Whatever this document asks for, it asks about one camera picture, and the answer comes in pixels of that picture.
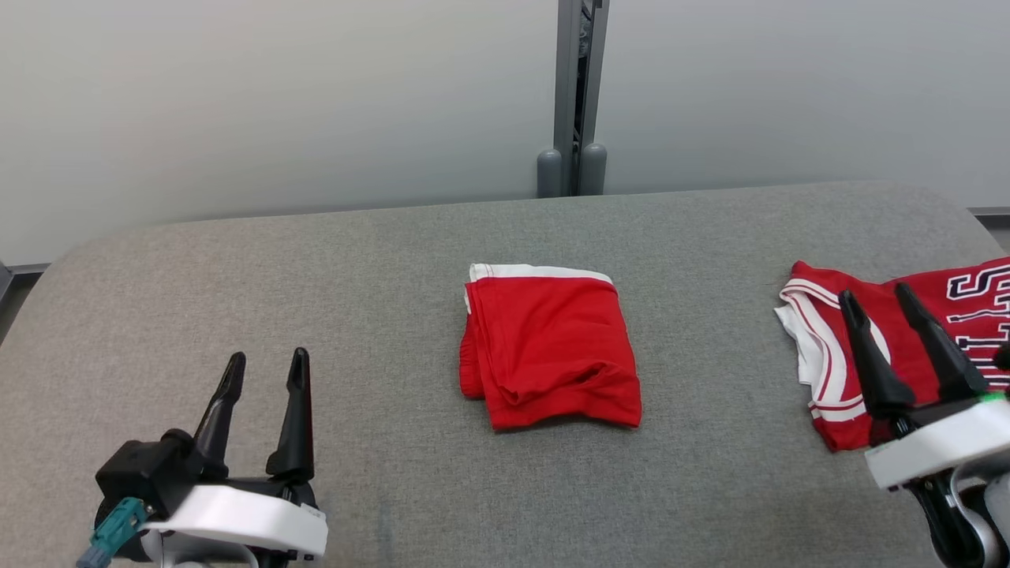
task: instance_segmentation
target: basketball jersey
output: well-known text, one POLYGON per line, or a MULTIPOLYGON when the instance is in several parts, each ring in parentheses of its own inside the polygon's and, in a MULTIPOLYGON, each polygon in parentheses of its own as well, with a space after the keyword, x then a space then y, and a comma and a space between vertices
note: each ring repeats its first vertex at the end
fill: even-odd
POLYGON ((895 373, 915 392, 917 404, 938 400, 939 388, 918 334, 894 295, 905 282, 989 381, 1005 390, 1010 373, 993 364, 996 350, 1010 341, 1010 257, 978 266, 913 274, 871 284, 836 270, 793 265, 776 308, 796 341, 799 381, 810 387, 814 428, 832 451, 870 443, 871 418, 863 403, 838 293, 851 290, 871 320, 871 335, 895 373))

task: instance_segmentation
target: gray tabletop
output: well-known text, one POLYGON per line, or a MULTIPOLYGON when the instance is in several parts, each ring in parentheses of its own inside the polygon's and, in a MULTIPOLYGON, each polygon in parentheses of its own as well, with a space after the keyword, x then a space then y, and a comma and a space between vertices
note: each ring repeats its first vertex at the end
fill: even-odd
POLYGON ((320 566, 937 566, 908 494, 830 454, 772 308, 796 260, 869 280, 1003 253, 887 183, 234 219, 88 244, 0 347, 0 555, 71 566, 97 468, 192 430, 248 358, 227 461, 262 474, 296 346, 312 357, 320 566), (641 428, 494 434, 459 392, 471 262, 608 274, 641 428))

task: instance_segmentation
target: teal connector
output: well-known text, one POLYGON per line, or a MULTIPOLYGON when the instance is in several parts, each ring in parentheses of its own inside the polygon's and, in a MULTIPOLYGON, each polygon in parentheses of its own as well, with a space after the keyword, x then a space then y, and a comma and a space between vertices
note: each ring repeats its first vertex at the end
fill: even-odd
POLYGON ((77 561, 77 568, 106 568, 113 555, 133 538, 147 520, 143 501, 126 497, 91 535, 91 547, 77 561))

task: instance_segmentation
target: folded garment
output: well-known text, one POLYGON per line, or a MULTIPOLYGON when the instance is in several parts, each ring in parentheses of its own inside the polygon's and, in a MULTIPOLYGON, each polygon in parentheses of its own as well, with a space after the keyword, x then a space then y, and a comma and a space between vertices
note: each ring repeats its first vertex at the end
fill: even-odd
POLYGON ((607 276, 475 264, 466 285, 460 389, 484 398, 495 430, 584 414, 635 428, 634 354, 607 276))
POLYGON ((842 290, 855 295, 871 320, 878 347, 898 377, 915 392, 917 403, 939 399, 936 373, 894 295, 898 282, 908 283, 993 390, 1010 385, 1010 373, 993 364, 997 349, 1010 340, 1010 257, 974 267, 913 274, 884 284, 870 284, 842 272, 798 262, 779 294, 787 305, 775 311, 796 340, 799 380, 810 386, 814 428, 832 451, 867 446, 871 428, 838 307, 842 290))

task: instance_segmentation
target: white wall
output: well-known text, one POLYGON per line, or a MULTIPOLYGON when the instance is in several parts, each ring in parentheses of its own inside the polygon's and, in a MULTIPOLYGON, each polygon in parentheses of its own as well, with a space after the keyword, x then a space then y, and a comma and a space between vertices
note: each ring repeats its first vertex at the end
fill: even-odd
POLYGON ((606 190, 884 178, 1008 206, 1008 29, 1002 0, 612 0, 606 190))
POLYGON ((0 0, 0 260, 152 222, 530 197, 557 14, 0 0))

